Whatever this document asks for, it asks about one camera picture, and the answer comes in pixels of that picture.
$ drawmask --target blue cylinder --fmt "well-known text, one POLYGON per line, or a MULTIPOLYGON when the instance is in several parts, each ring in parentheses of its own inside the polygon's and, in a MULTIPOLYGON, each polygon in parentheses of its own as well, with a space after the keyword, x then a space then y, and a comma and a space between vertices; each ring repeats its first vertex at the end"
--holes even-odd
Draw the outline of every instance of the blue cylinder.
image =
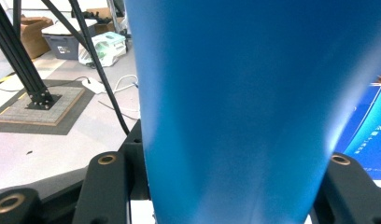
POLYGON ((381 0, 126 0, 160 224, 302 223, 381 74, 381 0))

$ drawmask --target blue box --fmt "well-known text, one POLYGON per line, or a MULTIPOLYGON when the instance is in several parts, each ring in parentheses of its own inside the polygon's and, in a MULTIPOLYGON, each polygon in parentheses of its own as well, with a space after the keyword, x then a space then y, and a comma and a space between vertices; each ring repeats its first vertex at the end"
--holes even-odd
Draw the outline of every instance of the blue box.
POLYGON ((364 93, 335 151, 356 159, 374 180, 381 180, 381 85, 364 93))

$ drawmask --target black metal pole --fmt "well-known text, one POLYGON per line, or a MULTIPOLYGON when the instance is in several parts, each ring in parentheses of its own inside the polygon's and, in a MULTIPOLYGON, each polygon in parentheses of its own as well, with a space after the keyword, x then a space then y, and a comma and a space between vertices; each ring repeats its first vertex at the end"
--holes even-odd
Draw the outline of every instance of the black metal pole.
POLYGON ((35 105, 49 105, 53 98, 39 76, 33 62, 17 38, 7 14, 0 5, 0 49, 18 75, 35 105))
POLYGON ((69 0, 69 3, 71 4, 72 9, 74 10, 75 16, 77 17, 80 29, 82 30, 82 33, 85 37, 87 49, 89 50, 89 53, 92 56, 92 61, 95 64, 95 68, 97 69, 98 75, 100 76, 101 81, 103 81, 104 87, 106 88, 106 93, 108 94, 109 99, 111 100, 111 103, 115 109, 115 113, 118 117, 120 126, 126 134, 129 134, 129 128, 127 128, 127 125, 124 122, 123 117, 121 116, 118 102, 116 101, 116 98, 114 96, 114 93, 112 92, 111 87, 109 86, 109 82, 108 82, 108 79, 106 78, 106 74, 104 72, 103 66, 101 65, 100 60, 98 59, 97 52, 95 51, 94 44, 92 43, 91 35, 89 34, 88 26, 86 25, 85 19, 82 16, 79 3, 77 0, 69 0))
POLYGON ((83 39, 83 37, 79 34, 79 32, 74 28, 74 26, 69 23, 69 21, 65 18, 63 13, 57 9, 56 6, 54 6, 50 0, 42 0, 42 2, 45 4, 45 6, 53 13, 57 19, 65 26, 65 28, 68 29, 68 31, 79 41, 79 43, 87 49, 86 42, 83 39))
POLYGON ((21 36, 21 0, 13 0, 13 28, 15 29, 16 37, 21 36))

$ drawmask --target white lid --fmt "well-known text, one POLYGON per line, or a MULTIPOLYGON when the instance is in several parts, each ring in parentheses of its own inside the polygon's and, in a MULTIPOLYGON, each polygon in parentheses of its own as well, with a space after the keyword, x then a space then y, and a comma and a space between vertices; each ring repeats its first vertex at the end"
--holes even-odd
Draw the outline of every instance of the white lid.
MULTIPOLYGON (((71 19, 68 19, 68 21, 78 32, 80 32, 80 27, 79 27, 77 19, 71 18, 71 19)), ((94 24, 97 23, 96 20, 89 20, 89 19, 86 19, 85 22, 86 22, 86 25, 88 25, 88 27, 93 26, 94 24)), ((42 34, 44 35, 71 35, 69 30, 67 30, 67 28, 65 28, 65 26, 60 21, 50 27, 42 29, 42 34)))

